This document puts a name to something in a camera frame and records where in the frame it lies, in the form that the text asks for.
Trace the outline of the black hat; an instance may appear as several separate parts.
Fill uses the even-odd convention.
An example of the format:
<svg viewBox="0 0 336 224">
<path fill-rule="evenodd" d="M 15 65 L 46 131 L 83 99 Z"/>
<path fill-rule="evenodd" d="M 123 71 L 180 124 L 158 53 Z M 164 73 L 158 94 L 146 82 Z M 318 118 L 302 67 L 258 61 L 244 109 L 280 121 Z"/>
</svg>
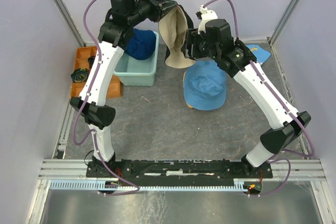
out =
<svg viewBox="0 0 336 224">
<path fill-rule="evenodd" d="M 187 16 L 180 5 L 176 5 L 159 21 L 159 32 L 166 45 L 165 64 L 168 67 L 184 69 L 195 63 L 195 60 L 185 58 L 182 50 L 187 30 Z"/>
</svg>

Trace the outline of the navy blue hat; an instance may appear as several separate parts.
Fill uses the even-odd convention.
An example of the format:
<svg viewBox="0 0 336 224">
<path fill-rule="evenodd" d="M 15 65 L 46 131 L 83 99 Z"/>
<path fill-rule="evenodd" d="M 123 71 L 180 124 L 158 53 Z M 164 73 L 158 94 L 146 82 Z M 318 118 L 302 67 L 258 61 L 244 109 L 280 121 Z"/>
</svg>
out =
<svg viewBox="0 0 336 224">
<path fill-rule="evenodd" d="M 156 35 L 153 31 L 134 28 L 125 53 L 136 60 L 147 60 L 153 55 L 155 47 Z"/>
</svg>

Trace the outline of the blue bucket hat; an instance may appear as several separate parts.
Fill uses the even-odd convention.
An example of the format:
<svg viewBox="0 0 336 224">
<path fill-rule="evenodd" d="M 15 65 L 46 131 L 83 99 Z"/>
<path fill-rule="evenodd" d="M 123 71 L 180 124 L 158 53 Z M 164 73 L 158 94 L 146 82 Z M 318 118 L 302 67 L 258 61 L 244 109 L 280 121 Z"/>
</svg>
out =
<svg viewBox="0 0 336 224">
<path fill-rule="evenodd" d="M 219 109 L 225 103 L 226 93 L 226 73 L 214 60 L 199 60 L 184 72 L 184 100 L 194 109 Z"/>
</svg>

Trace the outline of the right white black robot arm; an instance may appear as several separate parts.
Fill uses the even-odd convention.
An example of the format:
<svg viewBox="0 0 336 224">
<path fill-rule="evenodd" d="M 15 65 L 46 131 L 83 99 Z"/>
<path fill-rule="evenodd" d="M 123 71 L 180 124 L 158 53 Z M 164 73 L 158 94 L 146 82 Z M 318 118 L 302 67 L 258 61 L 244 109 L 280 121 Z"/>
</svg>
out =
<svg viewBox="0 0 336 224">
<path fill-rule="evenodd" d="M 243 175 L 254 177 L 261 165 L 307 132 L 310 114 L 299 112 L 279 93 L 250 49 L 233 38 L 225 19 L 209 20 L 203 30 L 188 29 L 185 48 L 197 60 L 183 77 L 184 99 L 189 107 L 201 111 L 220 108 L 226 100 L 226 76 L 230 76 L 268 120 L 270 129 L 240 161 Z"/>
</svg>

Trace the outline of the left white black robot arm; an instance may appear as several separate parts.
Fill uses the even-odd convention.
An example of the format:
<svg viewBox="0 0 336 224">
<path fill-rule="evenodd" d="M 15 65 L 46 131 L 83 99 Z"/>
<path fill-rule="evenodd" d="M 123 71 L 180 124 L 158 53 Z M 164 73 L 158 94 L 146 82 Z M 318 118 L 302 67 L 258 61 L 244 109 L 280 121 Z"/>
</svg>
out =
<svg viewBox="0 0 336 224">
<path fill-rule="evenodd" d="M 97 0 L 89 3 L 91 7 Z M 83 116 L 89 126 L 94 144 L 93 163 L 105 177 L 116 171 L 115 151 L 111 143 L 110 126 L 115 118 L 114 108 L 106 105 L 106 96 L 114 70 L 134 35 L 134 28 L 149 19 L 159 22 L 171 11 L 177 2 L 174 0 L 110 0 L 99 35 L 91 32 L 97 53 L 88 79 L 78 97 L 70 99 L 70 105 Z"/>
</svg>

